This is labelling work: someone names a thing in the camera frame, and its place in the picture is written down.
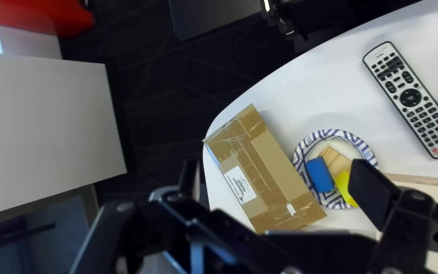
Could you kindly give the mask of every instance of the cardboard box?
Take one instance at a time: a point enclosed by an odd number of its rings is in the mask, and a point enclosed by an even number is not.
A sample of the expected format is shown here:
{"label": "cardboard box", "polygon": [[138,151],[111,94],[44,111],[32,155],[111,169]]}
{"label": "cardboard box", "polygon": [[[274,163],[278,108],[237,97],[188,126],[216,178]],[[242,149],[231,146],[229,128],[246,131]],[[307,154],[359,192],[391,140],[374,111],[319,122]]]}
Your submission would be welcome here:
{"label": "cardboard box", "polygon": [[252,105],[205,145],[257,233],[298,230],[325,216]]}

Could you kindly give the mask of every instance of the dark floor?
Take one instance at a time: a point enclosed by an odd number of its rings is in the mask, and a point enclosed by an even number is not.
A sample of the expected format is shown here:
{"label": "dark floor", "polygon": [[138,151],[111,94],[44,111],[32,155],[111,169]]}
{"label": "dark floor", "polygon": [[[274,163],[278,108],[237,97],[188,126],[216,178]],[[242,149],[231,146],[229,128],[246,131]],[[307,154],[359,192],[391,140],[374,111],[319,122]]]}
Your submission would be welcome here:
{"label": "dark floor", "polygon": [[[184,43],[173,35],[167,0],[91,3],[96,27],[61,40],[61,47],[65,59],[108,69],[129,174],[97,183],[100,203],[146,199],[150,190],[176,184],[184,160],[199,158],[214,116],[298,55],[258,18]],[[310,38],[304,49],[333,34]]]}

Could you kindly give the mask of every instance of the remote control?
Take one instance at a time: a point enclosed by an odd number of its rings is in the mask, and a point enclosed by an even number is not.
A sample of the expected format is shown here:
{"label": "remote control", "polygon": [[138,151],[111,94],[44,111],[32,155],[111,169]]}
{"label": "remote control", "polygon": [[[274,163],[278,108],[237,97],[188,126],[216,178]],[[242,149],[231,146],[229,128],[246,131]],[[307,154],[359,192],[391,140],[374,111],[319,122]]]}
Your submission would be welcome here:
{"label": "remote control", "polygon": [[438,104],[389,41],[363,56],[374,79],[385,90],[432,158],[438,158]]}

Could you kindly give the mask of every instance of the round table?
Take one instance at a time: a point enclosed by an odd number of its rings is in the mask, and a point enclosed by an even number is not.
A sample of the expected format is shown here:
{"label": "round table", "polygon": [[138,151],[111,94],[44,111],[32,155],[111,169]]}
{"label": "round table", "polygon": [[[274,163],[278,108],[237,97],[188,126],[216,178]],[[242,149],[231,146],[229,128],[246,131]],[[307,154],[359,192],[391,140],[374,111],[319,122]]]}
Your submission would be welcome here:
{"label": "round table", "polygon": [[[362,137],[378,158],[380,171],[438,177],[432,160],[401,116],[363,67],[363,55],[392,41],[438,101],[438,2],[426,0],[345,32],[295,58],[229,104],[210,125],[211,134],[252,104],[284,152],[322,128],[340,128]],[[207,149],[204,171],[211,209],[222,209],[251,227]],[[345,228],[374,234],[357,210],[325,210],[305,230]]]}

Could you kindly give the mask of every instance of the blue object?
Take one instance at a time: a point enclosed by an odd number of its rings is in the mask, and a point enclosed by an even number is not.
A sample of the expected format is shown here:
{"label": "blue object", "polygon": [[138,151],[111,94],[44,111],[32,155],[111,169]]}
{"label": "blue object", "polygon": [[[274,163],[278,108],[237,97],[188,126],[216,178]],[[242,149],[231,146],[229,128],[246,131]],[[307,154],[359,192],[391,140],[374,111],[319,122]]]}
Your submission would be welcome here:
{"label": "blue object", "polygon": [[334,181],[322,157],[307,161],[305,169],[316,192],[331,192],[334,189]]}

